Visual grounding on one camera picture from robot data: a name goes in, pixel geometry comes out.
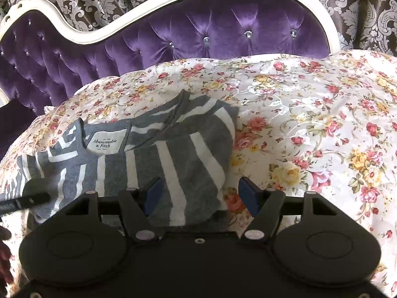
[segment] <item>striped sweater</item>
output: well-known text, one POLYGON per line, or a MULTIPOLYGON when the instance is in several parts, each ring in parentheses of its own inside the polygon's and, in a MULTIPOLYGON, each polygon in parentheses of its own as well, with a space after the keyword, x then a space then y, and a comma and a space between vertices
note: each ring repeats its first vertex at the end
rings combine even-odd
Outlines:
POLYGON ((79 118, 54 147, 18 157, 19 173, 0 199, 47 191, 52 201, 33 211, 42 222, 88 190, 115 196, 162 177, 164 193, 149 221, 204 222, 220 208, 237 114, 225 102, 183 90, 136 118, 100 124, 79 118))

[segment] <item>bed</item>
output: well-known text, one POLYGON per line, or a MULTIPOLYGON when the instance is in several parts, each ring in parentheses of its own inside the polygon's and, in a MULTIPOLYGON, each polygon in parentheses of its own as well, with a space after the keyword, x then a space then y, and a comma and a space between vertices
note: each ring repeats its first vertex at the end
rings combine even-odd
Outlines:
MULTIPOLYGON (((17 156, 54 145, 78 117, 108 122, 181 89, 208 94, 240 107, 222 194, 229 229, 241 234, 251 221, 241 176, 287 195, 320 192, 378 239, 373 283, 389 296, 397 289, 397 60, 341 51, 318 0, 148 0, 89 33, 50 2, 26 0, 0 25, 0 54, 3 192, 17 156)), ((3 220, 14 234, 13 293, 24 283, 17 248, 29 216, 3 220)))

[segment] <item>circular pad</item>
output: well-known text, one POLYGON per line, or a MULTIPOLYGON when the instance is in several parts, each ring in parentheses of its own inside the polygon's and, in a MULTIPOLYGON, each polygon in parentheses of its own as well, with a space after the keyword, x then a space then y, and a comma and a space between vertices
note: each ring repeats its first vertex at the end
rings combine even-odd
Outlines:
POLYGON ((125 253, 126 240, 117 229, 90 217, 67 216, 26 236, 19 258, 29 279, 70 287, 101 281, 125 253))
POLYGON ((273 243, 276 259, 292 276, 311 285, 368 280, 380 261, 378 241, 360 225, 343 221, 316 218, 282 230, 273 243))

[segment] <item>clothing label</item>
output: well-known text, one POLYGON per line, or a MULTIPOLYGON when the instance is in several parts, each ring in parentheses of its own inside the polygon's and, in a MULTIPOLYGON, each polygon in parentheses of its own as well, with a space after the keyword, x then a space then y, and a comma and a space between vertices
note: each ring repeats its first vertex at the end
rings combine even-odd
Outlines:
POLYGON ((126 132, 126 129, 114 132, 95 132, 91 141, 87 145, 87 150, 98 154, 118 153, 124 136, 126 136, 126 132))

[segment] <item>floral bedspread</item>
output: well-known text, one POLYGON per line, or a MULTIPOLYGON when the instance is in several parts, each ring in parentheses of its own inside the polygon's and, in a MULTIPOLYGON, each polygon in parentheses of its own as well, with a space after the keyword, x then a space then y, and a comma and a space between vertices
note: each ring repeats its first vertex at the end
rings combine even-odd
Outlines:
MULTIPOLYGON (((382 260, 372 281, 391 297, 397 293, 396 66, 397 58, 353 50, 322 60, 283 54, 182 59, 102 78, 32 123, 1 162, 0 185, 16 174, 18 155, 54 145, 78 117, 99 123, 137 116, 183 88, 208 94, 240 107, 223 190, 230 229, 241 234, 251 221, 237 195, 241 176, 287 195, 317 191, 377 238, 382 260)), ((25 222, 21 213, 4 218, 15 234, 9 243, 14 273, 25 222)), ((297 222, 291 217, 282 224, 297 222)))

